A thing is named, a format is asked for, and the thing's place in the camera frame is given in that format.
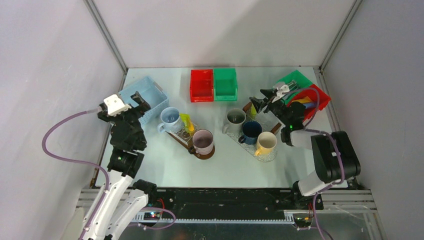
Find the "grey mug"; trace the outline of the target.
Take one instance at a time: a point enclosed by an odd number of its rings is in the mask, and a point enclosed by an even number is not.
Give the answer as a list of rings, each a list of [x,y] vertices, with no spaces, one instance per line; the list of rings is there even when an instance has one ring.
[[[238,134],[242,130],[242,126],[246,121],[246,113],[241,108],[233,108],[229,110],[225,116],[222,127],[223,134]]]

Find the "red toothpaste bin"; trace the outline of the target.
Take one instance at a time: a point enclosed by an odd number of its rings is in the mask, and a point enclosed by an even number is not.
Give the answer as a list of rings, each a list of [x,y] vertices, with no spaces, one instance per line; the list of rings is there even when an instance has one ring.
[[[302,88],[299,93],[296,93],[294,97],[288,102],[288,106],[293,103],[292,100],[304,97],[309,97],[311,100],[313,100],[313,102],[316,103],[316,107],[305,109],[303,121],[311,119],[316,112],[323,110],[331,101],[331,98],[324,91],[322,91],[315,84],[312,84],[307,89]]]

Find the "red plastic bin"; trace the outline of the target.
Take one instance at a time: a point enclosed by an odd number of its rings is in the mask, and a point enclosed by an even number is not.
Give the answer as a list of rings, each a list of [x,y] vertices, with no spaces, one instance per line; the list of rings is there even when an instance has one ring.
[[[189,94],[192,103],[214,101],[212,69],[192,69],[190,71]]]

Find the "brown ended acrylic rack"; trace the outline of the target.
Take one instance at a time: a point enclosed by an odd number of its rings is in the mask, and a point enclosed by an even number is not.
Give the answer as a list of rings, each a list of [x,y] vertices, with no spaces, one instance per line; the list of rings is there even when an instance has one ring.
[[[260,123],[262,127],[263,132],[271,132],[275,135],[280,131],[282,128],[282,123],[270,112],[263,113],[260,112],[257,114],[255,119],[252,119],[250,117],[250,108],[252,106],[252,103],[247,103],[242,110],[246,113],[246,120],[247,121],[256,121]]]

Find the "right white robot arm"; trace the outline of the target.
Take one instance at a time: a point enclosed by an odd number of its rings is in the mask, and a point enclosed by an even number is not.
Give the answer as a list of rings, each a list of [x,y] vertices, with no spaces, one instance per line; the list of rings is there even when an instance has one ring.
[[[282,101],[291,93],[287,85],[260,92],[264,98],[251,96],[249,100],[257,113],[271,112],[283,123],[281,141],[290,147],[312,151],[314,170],[295,181],[290,190],[289,199],[295,208],[304,209],[316,203],[319,194],[360,174],[360,162],[345,131],[329,133],[308,128],[308,123],[304,122],[306,106],[300,102],[285,104]]]

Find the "dark blue mug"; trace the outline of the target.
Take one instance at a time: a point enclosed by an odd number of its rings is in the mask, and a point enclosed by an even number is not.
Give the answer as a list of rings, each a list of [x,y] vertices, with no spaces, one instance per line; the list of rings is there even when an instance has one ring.
[[[241,136],[238,139],[240,144],[255,145],[259,135],[262,133],[262,126],[257,121],[247,121],[241,128]]]

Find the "mauve pink mug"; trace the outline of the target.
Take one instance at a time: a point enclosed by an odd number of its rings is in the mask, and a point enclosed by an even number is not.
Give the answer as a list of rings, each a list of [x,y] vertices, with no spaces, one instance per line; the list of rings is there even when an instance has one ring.
[[[188,149],[188,152],[192,155],[208,155],[212,152],[214,146],[213,134],[209,130],[200,129],[193,134],[192,146]]]

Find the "brown wooden oval tray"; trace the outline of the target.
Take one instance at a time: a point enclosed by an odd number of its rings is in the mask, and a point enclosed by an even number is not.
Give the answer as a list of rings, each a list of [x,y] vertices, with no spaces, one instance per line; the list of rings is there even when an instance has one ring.
[[[192,136],[185,131],[184,129],[180,130],[179,132],[167,132],[168,135],[170,135],[174,140],[176,140],[180,145],[182,145],[191,155],[195,156],[197,159],[200,160],[208,160],[215,154],[215,146],[213,146],[212,151],[208,154],[199,154],[195,152],[195,149],[193,147],[193,140]]]

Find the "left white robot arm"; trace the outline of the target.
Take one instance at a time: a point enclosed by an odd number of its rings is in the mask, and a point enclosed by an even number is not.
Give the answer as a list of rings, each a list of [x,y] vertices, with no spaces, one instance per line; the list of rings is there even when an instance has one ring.
[[[99,105],[97,117],[112,125],[112,154],[105,171],[105,183],[83,220],[81,240],[117,240],[136,214],[143,208],[153,208],[158,194],[148,183],[130,191],[125,203],[121,197],[134,180],[144,158],[147,140],[139,119],[151,109],[136,91],[130,97],[136,106],[124,103],[120,94],[113,94]]]

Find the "light blue mug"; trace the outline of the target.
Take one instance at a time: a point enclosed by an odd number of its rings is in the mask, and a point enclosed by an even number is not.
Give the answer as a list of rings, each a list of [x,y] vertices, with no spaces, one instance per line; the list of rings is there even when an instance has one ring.
[[[161,123],[157,126],[159,133],[177,133],[184,127],[180,112],[175,107],[167,107],[160,114]]]

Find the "clear glass oval tray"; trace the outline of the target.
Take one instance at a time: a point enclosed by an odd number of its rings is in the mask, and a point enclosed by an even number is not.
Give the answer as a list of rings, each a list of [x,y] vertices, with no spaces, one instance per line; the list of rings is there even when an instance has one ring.
[[[239,146],[241,146],[245,151],[252,155],[256,160],[263,163],[272,162],[278,155],[278,151],[274,148],[270,153],[263,155],[255,155],[256,145],[249,145],[245,143],[240,143],[238,140],[242,136],[241,133],[226,133],[232,140],[234,140]]]

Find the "cream yellow mug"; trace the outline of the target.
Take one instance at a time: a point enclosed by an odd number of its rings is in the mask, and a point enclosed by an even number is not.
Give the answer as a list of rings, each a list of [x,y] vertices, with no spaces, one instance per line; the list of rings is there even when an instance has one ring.
[[[262,132],[256,142],[255,156],[267,155],[273,151],[278,143],[277,137],[274,133],[266,131]]]

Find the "green toothbrush bin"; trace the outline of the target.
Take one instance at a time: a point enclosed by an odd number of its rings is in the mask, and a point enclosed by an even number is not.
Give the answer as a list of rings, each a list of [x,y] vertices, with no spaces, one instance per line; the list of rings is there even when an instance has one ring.
[[[276,83],[284,82],[285,84],[287,84],[287,83],[289,83],[292,80],[295,80],[298,83],[298,85],[300,86],[300,89],[308,88],[308,87],[310,87],[313,84],[312,81],[310,81],[307,77],[305,77],[298,70],[295,70],[295,71],[289,73],[288,75],[286,75],[283,78],[279,79]]]

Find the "green plastic bin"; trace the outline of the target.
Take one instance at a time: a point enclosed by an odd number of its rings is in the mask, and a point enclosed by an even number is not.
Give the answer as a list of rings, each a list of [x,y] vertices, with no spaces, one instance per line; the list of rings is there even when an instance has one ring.
[[[237,101],[238,83],[235,68],[213,69],[214,101]]]

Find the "clear acrylic holder rack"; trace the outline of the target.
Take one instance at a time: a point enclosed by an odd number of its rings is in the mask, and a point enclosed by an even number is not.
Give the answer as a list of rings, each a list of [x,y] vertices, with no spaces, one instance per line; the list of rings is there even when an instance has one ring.
[[[167,134],[188,150],[193,145],[194,133],[200,130],[200,127],[188,114],[181,114],[180,116],[182,117],[183,128],[178,132],[168,132]]]

